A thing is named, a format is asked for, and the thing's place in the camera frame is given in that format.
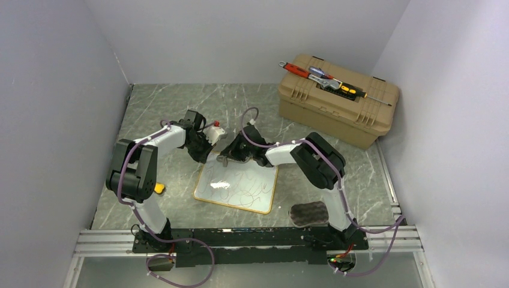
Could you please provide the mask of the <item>yellow framed whiteboard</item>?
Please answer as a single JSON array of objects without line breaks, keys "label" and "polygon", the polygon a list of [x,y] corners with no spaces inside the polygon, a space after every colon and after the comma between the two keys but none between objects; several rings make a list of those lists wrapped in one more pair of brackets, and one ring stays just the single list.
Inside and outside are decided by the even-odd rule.
[{"label": "yellow framed whiteboard", "polygon": [[200,171],[193,197],[196,200],[269,214],[272,210],[279,169],[262,167],[254,160],[224,166],[212,152]]}]

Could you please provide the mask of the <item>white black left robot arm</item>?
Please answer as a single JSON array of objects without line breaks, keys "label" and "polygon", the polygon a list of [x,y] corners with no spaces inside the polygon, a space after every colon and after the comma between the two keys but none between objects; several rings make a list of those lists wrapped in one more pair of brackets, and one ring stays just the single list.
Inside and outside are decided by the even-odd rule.
[{"label": "white black left robot arm", "polygon": [[226,132],[217,121],[207,122],[197,111],[188,110],[178,121],[160,122],[156,132],[115,144],[106,188],[127,205],[139,221],[140,229],[150,233],[149,245],[158,252],[171,247],[170,220],[155,198],[158,161],[175,149],[186,149],[197,163],[206,163],[217,142]]}]

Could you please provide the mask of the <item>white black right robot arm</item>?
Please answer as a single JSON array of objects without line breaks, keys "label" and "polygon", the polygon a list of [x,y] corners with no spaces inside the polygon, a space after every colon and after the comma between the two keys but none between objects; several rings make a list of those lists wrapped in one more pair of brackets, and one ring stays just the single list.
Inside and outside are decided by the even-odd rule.
[{"label": "white black right robot arm", "polygon": [[321,193],[321,200],[295,204],[289,217],[295,227],[326,224],[333,229],[331,242],[345,249],[354,241],[354,216],[349,212],[343,192],[346,160],[320,134],[312,132],[291,143],[267,142],[251,124],[222,150],[217,161],[246,163],[253,160],[261,167],[294,164]]}]

